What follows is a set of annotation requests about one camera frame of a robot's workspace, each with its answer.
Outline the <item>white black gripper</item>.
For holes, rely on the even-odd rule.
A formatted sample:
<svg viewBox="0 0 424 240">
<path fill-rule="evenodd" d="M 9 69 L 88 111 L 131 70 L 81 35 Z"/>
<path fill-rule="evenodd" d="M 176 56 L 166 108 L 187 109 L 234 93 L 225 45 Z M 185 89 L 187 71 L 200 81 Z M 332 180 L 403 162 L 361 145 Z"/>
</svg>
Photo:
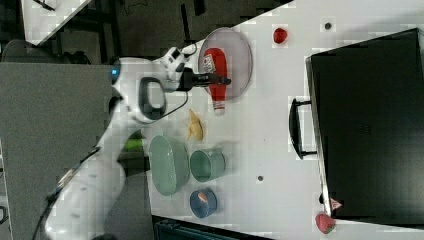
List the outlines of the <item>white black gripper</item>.
<svg viewBox="0 0 424 240">
<path fill-rule="evenodd" d="M 160 59 L 160 82 L 166 92 L 188 92 L 193 86 L 230 85 L 232 80 L 214 73 L 194 74 L 187 68 L 188 58 L 177 48 L 171 47 Z"/>
</svg>

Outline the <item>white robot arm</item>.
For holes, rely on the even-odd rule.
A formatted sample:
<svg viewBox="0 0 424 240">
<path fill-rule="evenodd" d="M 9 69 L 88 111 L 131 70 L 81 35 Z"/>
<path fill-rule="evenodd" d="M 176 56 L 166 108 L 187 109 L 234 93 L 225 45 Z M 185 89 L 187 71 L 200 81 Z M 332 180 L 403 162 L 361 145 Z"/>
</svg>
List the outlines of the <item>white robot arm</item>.
<svg viewBox="0 0 424 240">
<path fill-rule="evenodd" d="M 195 87 L 228 86 L 232 79 L 215 71 L 196 73 L 190 55 L 170 48 L 158 61 L 120 57 L 111 86 L 120 95 L 104 133 L 85 158 L 48 195 L 40 221 L 49 240 L 98 240 L 125 184 L 118 158 L 130 136 L 168 116 L 166 95 Z"/>
</svg>

